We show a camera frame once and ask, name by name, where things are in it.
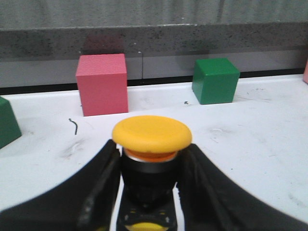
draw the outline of pink cube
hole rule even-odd
[[[124,54],[82,55],[76,79],[84,116],[128,112]]]
[[[308,83],[308,61],[307,61],[306,68],[305,68],[305,71],[304,71],[303,80],[304,80],[306,83]]]

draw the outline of foam block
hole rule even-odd
[[[0,148],[21,136],[11,104],[0,96]]]
[[[128,112],[124,54],[82,55],[76,79],[84,116]]]
[[[308,61],[307,61],[306,68],[305,68],[305,71],[304,71],[303,80],[304,80],[306,83],[308,83]]]
[[[196,60],[192,90],[200,104],[231,103],[239,76],[226,58]]]

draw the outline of green cube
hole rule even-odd
[[[226,58],[199,59],[192,90],[200,104],[231,103],[239,77],[239,70]]]
[[[0,96],[0,148],[21,136],[11,104]]]

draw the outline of white table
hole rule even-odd
[[[126,117],[161,115],[238,185],[308,223],[308,85],[302,75],[240,79],[233,103],[199,105],[191,83],[128,88],[129,113],[83,117],[77,90],[7,95],[22,137],[0,149],[0,210],[82,168]]]

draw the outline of yellow cap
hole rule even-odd
[[[112,137],[126,149],[148,154],[176,152],[192,142],[192,133],[185,124],[155,115],[120,121],[115,125]]]
[[[126,225],[125,228],[129,231],[167,231],[167,227],[161,225],[150,223],[150,222],[141,222],[133,225]]]

